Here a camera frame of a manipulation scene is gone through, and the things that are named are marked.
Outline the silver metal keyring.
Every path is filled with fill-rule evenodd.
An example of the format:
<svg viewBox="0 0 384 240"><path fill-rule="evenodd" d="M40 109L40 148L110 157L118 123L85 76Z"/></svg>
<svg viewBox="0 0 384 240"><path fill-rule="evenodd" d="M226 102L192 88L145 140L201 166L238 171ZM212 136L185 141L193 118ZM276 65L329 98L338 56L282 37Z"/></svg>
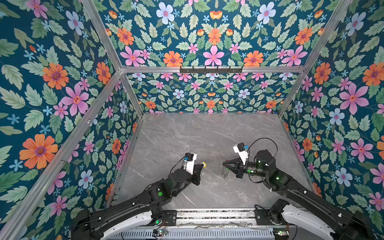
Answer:
<svg viewBox="0 0 384 240"><path fill-rule="evenodd" d="M222 170L221 170L221 177L222 179L226 180L228 178L230 170L226 168L224 165L222 165Z"/></svg>

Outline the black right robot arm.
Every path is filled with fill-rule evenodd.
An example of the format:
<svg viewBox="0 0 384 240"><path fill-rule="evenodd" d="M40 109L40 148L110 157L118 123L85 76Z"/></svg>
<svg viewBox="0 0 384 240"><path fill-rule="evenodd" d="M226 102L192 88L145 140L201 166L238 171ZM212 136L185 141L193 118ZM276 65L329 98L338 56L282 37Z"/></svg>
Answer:
<svg viewBox="0 0 384 240"><path fill-rule="evenodd" d="M276 167L276 159L268 150L258 151L254 161L242 158L223 162L223 167L241 179L258 176L274 193L282 196L269 210L269 221L275 225L293 224L324 240L373 240L375 235L369 218L324 200L297 180Z"/></svg>

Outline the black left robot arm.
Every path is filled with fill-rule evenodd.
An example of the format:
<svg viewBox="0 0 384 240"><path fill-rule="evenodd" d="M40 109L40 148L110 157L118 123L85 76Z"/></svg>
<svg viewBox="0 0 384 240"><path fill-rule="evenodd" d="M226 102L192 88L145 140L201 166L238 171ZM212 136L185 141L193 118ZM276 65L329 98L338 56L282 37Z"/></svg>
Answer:
<svg viewBox="0 0 384 240"><path fill-rule="evenodd" d="M206 164L195 164L192 173L177 169L167 179L148 185L137 196L107 209L82 210L71 226L72 240L106 240L129 229L160 226L165 222L163 206L190 184L198 186Z"/></svg>

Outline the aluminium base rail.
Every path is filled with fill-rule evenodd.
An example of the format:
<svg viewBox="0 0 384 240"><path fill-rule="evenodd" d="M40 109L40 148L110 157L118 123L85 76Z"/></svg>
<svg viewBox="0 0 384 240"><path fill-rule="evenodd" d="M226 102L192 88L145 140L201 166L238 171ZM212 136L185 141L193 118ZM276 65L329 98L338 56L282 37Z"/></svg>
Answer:
<svg viewBox="0 0 384 240"><path fill-rule="evenodd" d="M229 225L258 226L255 220L254 208L208 208L208 209L169 209L177 210L177 222L175 226L186 225ZM329 230L328 226L320 218L304 208L285 207L283 218L291 225L300 228L315 228Z"/></svg>

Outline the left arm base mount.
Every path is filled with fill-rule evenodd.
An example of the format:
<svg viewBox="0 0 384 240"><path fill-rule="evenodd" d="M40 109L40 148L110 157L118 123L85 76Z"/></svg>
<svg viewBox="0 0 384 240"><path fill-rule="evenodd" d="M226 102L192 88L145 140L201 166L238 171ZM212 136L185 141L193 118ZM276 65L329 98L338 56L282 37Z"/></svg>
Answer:
<svg viewBox="0 0 384 240"><path fill-rule="evenodd" d="M152 221L150 226L175 226L177 222L178 211L177 210L156 210L153 211Z"/></svg>

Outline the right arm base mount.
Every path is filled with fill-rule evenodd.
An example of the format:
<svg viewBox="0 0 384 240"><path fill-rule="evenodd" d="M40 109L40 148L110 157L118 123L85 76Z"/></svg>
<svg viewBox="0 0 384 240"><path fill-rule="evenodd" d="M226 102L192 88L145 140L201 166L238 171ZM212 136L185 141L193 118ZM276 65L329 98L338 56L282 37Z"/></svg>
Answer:
<svg viewBox="0 0 384 240"><path fill-rule="evenodd" d="M294 207L294 205L283 199L278 199L270 208L255 204L254 214L257 225L290 226L291 224L283 218L283 213L287 212L284 210L285 207Z"/></svg>

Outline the black wall hook rail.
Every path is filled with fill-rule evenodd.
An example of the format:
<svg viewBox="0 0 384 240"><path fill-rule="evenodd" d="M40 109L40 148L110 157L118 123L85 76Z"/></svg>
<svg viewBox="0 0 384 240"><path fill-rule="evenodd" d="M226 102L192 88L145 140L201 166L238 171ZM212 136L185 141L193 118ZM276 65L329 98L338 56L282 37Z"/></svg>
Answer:
<svg viewBox="0 0 384 240"><path fill-rule="evenodd" d="M242 67L180 67L180 73L185 74L238 74L243 72Z"/></svg>

